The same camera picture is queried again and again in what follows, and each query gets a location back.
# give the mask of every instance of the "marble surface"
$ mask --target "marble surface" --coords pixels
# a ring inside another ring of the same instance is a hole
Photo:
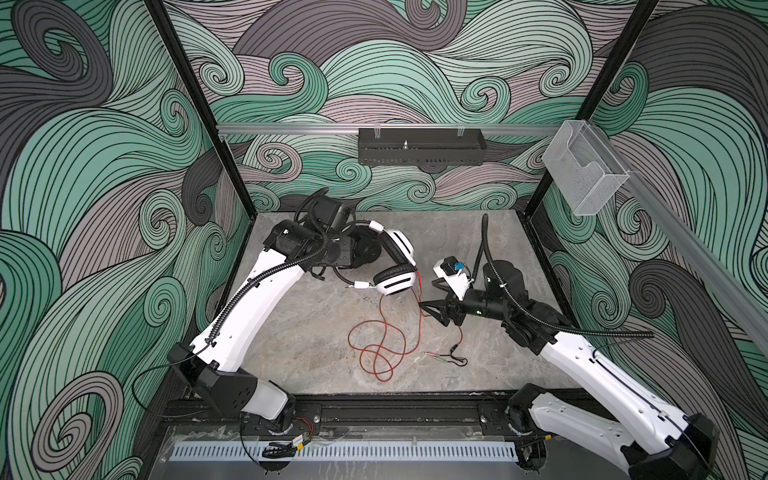
[[[494,258],[509,260],[523,272],[531,298],[557,308],[517,214],[514,211],[488,214],[488,239]],[[272,226],[292,216],[259,214],[238,269],[236,286],[250,272]],[[478,211],[365,212],[358,215],[358,218],[377,220],[385,227],[400,229],[411,240],[422,274],[423,300],[445,298],[444,292],[430,284],[435,278],[432,266],[437,260],[454,255],[468,265],[475,261],[480,244],[481,217],[482,212]],[[351,280],[371,281],[375,273],[391,265],[393,262],[382,253],[375,263],[347,270],[345,274]],[[375,290],[347,289],[330,270],[326,271],[325,281],[305,274],[278,303],[258,332],[248,349],[243,368],[293,393],[516,389],[527,382],[545,388],[578,387],[561,370],[509,339],[498,321],[477,316],[467,316],[462,326],[464,339],[455,351],[455,355],[468,359],[466,367],[439,362],[423,353],[447,353],[460,335],[456,326],[446,328],[432,317],[424,316],[418,348],[402,358],[391,380],[380,382],[363,372],[359,352],[350,348],[347,341],[350,329],[357,323],[381,319],[380,297]],[[404,332],[407,350],[414,349],[419,341],[419,308],[414,294],[407,290],[384,298],[382,311],[390,324]],[[377,343],[383,330],[381,323],[368,323],[353,332],[350,339],[356,346]],[[384,345],[402,351],[402,336],[389,329]],[[385,354],[391,362],[399,359]],[[372,360],[373,355],[365,354],[363,365],[372,369]],[[379,359],[379,370],[386,368]]]

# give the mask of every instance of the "black ear cushion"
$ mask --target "black ear cushion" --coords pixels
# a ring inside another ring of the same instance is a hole
[[[389,255],[389,258],[395,261],[395,263],[409,263],[405,255],[402,254],[402,250],[395,244],[395,241],[389,236],[387,232],[379,233],[379,243],[382,244],[384,250]]]
[[[373,276],[373,283],[379,285],[381,282],[390,279],[394,276],[398,276],[402,273],[415,273],[416,269],[410,263],[400,263],[399,265],[391,266],[386,270],[382,270]]]

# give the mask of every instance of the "wave-patterned wallpaper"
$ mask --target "wave-patterned wallpaper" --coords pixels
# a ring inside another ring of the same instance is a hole
[[[216,118],[548,123],[573,118],[634,2],[167,0]],[[367,167],[354,137],[236,135],[259,210],[317,188],[358,210],[522,208],[541,138],[494,137],[479,167]]]
[[[595,121],[768,312],[768,5],[711,3],[649,21]],[[715,419],[714,478],[765,479],[768,360],[739,319],[627,191],[596,217],[574,217],[554,187],[544,206],[537,232],[581,325],[656,332],[609,352]]]
[[[3,478],[135,478],[214,314],[248,219],[179,84],[142,0],[0,2]]]

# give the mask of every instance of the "black vertical post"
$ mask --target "black vertical post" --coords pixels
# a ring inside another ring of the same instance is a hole
[[[181,76],[181,81],[184,83],[184,87],[186,87],[187,92],[189,92],[192,105],[195,107],[195,110],[197,110],[197,114],[200,115],[203,126],[208,132],[210,141],[214,145],[214,150],[216,150],[216,153],[219,155],[221,163],[224,165],[224,169],[227,171],[227,175],[229,175],[232,185],[237,192],[237,196],[243,203],[243,207],[245,207],[245,211],[251,219],[251,222],[253,222],[257,215],[256,208],[253,205],[253,201],[250,199],[243,178],[237,171],[237,164],[232,156],[232,152],[219,138],[214,113],[205,99],[203,89],[200,88],[200,84],[197,83],[197,78],[192,70],[192,65],[187,58],[187,54],[184,52],[184,48],[181,46],[181,40],[176,34],[176,30],[170,21],[163,0],[144,0],[144,4],[147,6],[147,10],[149,10],[152,20],[154,21],[157,30],[160,32],[160,37],[163,38],[165,48],[168,50],[170,59],[174,62],[174,65],[176,65],[176,69]]]
[[[587,93],[584,103],[581,104],[575,120],[589,120],[592,118],[603,96],[614,82],[614,78],[621,71],[621,67],[624,66],[624,61],[632,51],[637,37],[640,36],[643,27],[645,27],[658,2],[659,0],[640,0],[637,2],[632,15],[630,15],[626,26],[624,26],[624,30],[616,39],[611,53],[608,54],[603,69],[600,70],[598,78],[592,84],[592,88]],[[539,181],[536,191],[534,191],[531,199],[528,201],[528,205],[525,206],[523,215],[526,221],[529,221],[533,214],[536,213],[536,209],[541,205],[541,201],[544,200],[544,195],[549,190],[550,185],[552,185],[552,176],[547,171],[544,173],[541,181]]]

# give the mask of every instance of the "headphones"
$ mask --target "headphones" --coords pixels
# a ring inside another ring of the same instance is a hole
[[[357,281],[354,288],[376,288],[382,295],[392,295],[413,288],[416,283],[416,260],[413,259],[413,245],[400,230],[385,229],[374,220],[367,227],[379,234],[379,245],[387,252],[396,265],[373,276],[373,285]]]

